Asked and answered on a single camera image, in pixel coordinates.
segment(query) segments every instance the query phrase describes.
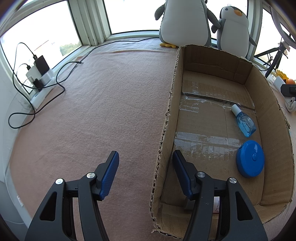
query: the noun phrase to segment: yellow penguin feet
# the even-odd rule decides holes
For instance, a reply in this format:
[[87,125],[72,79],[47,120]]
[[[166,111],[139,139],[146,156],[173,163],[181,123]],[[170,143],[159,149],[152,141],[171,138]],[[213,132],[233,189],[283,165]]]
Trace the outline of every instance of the yellow penguin feet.
[[164,46],[164,47],[172,47],[173,49],[175,49],[177,46],[173,45],[173,44],[168,44],[168,43],[161,43],[160,46]]

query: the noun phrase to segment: metal screw head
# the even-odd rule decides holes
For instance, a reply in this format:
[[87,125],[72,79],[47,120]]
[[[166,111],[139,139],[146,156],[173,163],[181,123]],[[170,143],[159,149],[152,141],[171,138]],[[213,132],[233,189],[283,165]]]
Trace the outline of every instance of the metal screw head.
[[93,178],[95,176],[95,174],[93,172],[90,172],[86,176],[87,176],[87,178]]
[[204,172],[198,172],[198,173],[197,173],[197,176],[198,176],[198,177],[205,177],[205,173],[204,173]]
[[63,179],[59,178],[59,179],[56,179],[56,184],[62,184],[63,183]]
[[230,181],[231,183],[236,183],[236,182],[237,182],[237,180],[236,180],[234,177],[229,178],[229,181]]

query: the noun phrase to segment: black power adapter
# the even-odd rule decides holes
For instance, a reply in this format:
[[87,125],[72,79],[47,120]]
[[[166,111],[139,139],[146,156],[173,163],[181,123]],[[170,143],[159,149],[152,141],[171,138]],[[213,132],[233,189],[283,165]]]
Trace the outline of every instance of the black power adapter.
[[40,92],[44,85],[42,84],[41,81],[39,81],[38,79],[35,79],[34,82],[33,82],[33,85],[35,85],[36,88],[38,88],[37,90]]
[[48,66],[45,58],[43,57],[43,55],[41,55],[39,58],[35,59],[34,65],[36,66],[36,68],[40,72],[41,76],[44,75],[47,71],[49,71],[49,66]]

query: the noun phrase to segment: white bottle cap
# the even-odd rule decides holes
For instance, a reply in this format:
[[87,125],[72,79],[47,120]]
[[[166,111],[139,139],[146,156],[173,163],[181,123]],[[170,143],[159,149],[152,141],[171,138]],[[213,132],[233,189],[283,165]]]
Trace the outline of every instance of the white bottle cap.
[[235,116],[242,112],[242,110],[236,104],[231,106],[231,111],[234,113]]

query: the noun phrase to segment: gray penguin plush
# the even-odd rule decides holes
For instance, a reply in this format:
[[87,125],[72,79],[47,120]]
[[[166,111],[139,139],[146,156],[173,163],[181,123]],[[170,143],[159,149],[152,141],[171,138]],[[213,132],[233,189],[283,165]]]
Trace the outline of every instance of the gray penguin plush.
[[217,28],[220,23],[207,8],[207,0],[166,0],[154,16],[163,19],[159,29],[161,46],[173,47],[189,44],[211,45],[208,19]]
[[220,27],[213,25],[212,32],[217,30],[218,49],[245,57],[249,50],[249,42],[257,46],[249,34],[249,20],[238,8],[233,6],[223,7],[220,11]]

